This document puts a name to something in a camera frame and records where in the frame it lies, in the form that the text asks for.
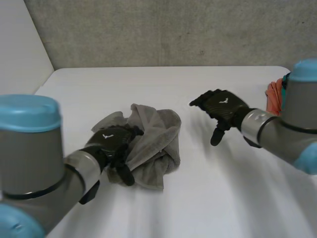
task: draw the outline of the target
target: logo on robotic hand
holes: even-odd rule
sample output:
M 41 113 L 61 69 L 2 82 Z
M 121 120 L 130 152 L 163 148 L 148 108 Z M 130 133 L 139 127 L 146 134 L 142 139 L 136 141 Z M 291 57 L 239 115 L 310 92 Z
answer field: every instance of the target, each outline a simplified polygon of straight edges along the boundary
M 219 102 L 219 103 L 228 103 L 229 98 L 226 98 L 226 100 L 224 100 L 223 102 Z
M 114 135 L 104 135 L 103 134 L 103 137 L 105 138 L 105 139 L 107 139 L 107 138 L 110 138 L 110 137 L 113 137 Z

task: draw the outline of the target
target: concrete wall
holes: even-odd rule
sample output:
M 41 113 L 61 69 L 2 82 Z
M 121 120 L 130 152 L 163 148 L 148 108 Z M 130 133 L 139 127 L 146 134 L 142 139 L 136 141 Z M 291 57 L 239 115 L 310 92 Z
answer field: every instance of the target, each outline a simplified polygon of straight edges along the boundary
M 34 93 L 52 73 L 23 0 L 0 0 L 0 94 Z
M 25 0 L 55 69 L 317 56 L 316 0 Z

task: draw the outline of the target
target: gray wall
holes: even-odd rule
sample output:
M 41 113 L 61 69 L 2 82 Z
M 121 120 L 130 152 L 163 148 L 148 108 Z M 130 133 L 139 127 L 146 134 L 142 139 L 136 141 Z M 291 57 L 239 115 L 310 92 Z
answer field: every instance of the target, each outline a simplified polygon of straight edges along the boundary
M 25 0 L 55 69 L 317 56 L 317 0 Z

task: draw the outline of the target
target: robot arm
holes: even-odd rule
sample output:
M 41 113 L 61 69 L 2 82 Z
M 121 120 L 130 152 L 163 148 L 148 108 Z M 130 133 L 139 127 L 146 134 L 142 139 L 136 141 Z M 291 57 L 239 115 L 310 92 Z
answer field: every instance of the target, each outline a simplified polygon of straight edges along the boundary
M 281 117 L 247 106 L 228 91 L 208 91 L 192 101 L 218 120 L 211 144 L 217 145 L 226 130 L 238 128 L 247 142 L 263 147 L 296 168 L 317 174 L 317 60 L 295 65 L 289 76 L 285 110 Z
M 103 169 L 116 169 L 126 185 L 126 165 L 138 127 L 97 131 L 83 149 L 63 159 L 57 103 L 34 95 L 0 96 L 1 237 L 42 238 L 80 202 L 91 201 Z

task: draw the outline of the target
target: orange object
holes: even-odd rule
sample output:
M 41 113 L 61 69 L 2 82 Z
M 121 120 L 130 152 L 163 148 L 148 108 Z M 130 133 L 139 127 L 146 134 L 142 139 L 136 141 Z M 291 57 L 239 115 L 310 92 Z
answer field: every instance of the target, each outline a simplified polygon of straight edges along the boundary
M 265 91 L 266 110 L 276 116 L 280 116 L 282 111 L 282 81 L 280 78 L 277 82 L 271 82 Z

